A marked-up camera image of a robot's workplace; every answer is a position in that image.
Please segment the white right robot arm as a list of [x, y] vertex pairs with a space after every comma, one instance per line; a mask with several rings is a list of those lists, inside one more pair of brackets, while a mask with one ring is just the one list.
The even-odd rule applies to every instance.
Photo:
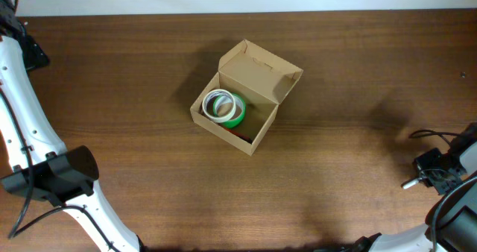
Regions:
[[441, 252], [476, 250], [476, 123], [461, 133], [417, 130], [411, 139], [439, 136], [449, 146], [443, 154], [438, 148], [416, 157], [417, 176], [402, 185], [408, 189], [418, 183], [436, 189], [441, 199], [426, 220], [410, 230], [361, 237], [342, 251], [364, 252]]

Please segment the white masking tape roll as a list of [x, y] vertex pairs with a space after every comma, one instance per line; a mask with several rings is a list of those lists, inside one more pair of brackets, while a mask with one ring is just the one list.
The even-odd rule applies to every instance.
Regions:
[[[229, 104], [228, 112], [223, 113], [221, 116], [211, 114], [208, 112], [208, 105], [212, 99], [215, 98], [212, 104], [212, 109], [219, 111], [219, 108], [225, 104]], [[209, 91], [202, 100], [201, 106], [203, 108], [203, 114], [214, 123], [224, 123], [231, 120], [236, 113], [236, 99], [231, 92], [225, 89], [213, 89]]]

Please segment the brown cardboard box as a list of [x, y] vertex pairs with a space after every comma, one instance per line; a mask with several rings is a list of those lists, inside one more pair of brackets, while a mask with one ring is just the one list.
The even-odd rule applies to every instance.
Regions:
[[[257, 44], [242, 40], [218, 63], [218, 71], [190, 107], [193, 122], [246, 154], [253, 154], [273, 123], [279, 105], [299, 81], [303, 70]], [[253, 140], [250, 144], [203, 114], [203, 97], [213, 89], [240, 95], [246, 104], [243, 121], [232, 130]]]

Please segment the green tape roll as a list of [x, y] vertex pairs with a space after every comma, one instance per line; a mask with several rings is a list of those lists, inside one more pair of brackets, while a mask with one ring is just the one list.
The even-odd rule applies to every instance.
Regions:
[[[222, 126], [228, 127], [230, 129], [237, 127], [243, 121], [246, 113], [246, 104], [243, 98], [235, 93], [233, 93], [233, 97], [236, 102], [236, 111], [230, 120], [221, 123]], [[231, 104], [232, 101], [230, 98], [225, 95], [220, 95], [214, 100], [214, 103], [212, 105], [213, 113], [215, 115], [218, 115], [220, 110]]]

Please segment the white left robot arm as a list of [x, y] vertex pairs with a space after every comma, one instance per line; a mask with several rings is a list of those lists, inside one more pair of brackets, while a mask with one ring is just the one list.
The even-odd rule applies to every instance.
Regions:
[[1, 135], [12, 171], [1, 185], [25, 199], [7, 237], [66, 212], [101, 251], [145, 251], [102, 192], [92, 152], [68, 149], [46, 118], [29, 73], [50, 60], [17, 19], [18, 4], [1, 0]]

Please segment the black silver marker pen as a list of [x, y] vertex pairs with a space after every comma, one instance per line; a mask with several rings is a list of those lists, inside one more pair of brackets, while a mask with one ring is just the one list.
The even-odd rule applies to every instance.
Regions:
[[417, 184], [419, 184], [421, 181], [421, 178], [420, 177], [415, 177], [415, 178], [412, 178], [410, 180], [407, 180], [406, 182], [404, 182], [401, 187], [403, 189], [409, 189], [411, 188], [412, 186], [415, 186]]

